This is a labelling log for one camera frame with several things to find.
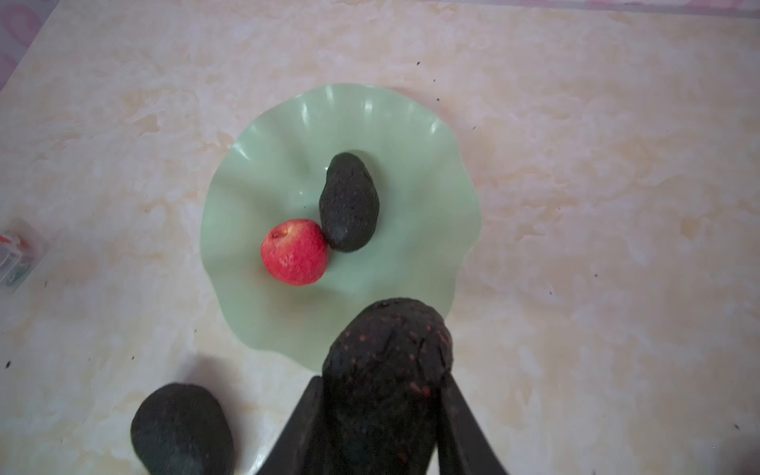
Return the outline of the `dark avocado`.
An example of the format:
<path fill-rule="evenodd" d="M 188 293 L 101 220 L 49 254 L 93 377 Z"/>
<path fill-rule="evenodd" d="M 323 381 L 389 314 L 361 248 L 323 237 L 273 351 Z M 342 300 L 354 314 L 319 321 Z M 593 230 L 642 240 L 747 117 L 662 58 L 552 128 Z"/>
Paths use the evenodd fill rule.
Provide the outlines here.
<path fill-rule="evenodd" d="M 136 411 L 130 436 L 150 474 L 232 474 L 236 451 L 224 411 L 206 388 L 170 383 Z"/>
<path fill-rule="evenodd" d="M 331 161 L 319 200 L 322 231 L 335 251 L 352 253 L 372 239 L 380 203 L 364 162 L 342 152 Z"/>
<path fill-rule="evenodd" d="M 393 298 L 362 310 L 323 365 L 326 473 L 426 473 L 452 364 L 452 338 L 434 308 Z"/>

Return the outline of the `red fake apple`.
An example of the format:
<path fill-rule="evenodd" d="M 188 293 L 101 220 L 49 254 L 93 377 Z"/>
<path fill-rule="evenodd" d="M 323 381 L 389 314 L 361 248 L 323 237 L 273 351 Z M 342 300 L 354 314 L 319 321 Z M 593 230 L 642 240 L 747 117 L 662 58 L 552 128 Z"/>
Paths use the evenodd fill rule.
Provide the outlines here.
<path fill-rule="evenodd" d="M 269 274 L 292 286 L 316 283 L 329 264 L 329 246 L 322 229 L 305 219 L 291 220 L 270 230 L 260 254 Z"/>

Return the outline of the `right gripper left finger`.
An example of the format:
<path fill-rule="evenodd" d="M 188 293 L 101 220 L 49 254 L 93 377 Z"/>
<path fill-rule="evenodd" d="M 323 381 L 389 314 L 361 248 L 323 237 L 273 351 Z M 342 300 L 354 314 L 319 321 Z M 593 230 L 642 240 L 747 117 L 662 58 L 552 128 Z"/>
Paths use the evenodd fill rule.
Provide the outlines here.
<path fill-rule="evenodd" d="M 314 376 L 257 475 L 324 473 L 324 381 Z"/>

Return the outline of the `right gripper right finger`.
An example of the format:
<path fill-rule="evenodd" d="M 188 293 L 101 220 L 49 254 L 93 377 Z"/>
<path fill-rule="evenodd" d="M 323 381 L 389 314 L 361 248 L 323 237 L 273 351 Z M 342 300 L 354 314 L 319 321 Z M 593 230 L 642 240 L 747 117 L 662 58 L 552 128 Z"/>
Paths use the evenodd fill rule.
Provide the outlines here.
<path fill-rule="evenodd" d="M 440 475 L 508 475 L 481 431 L 453 376 L 439 391 L 437 452 Z"/>

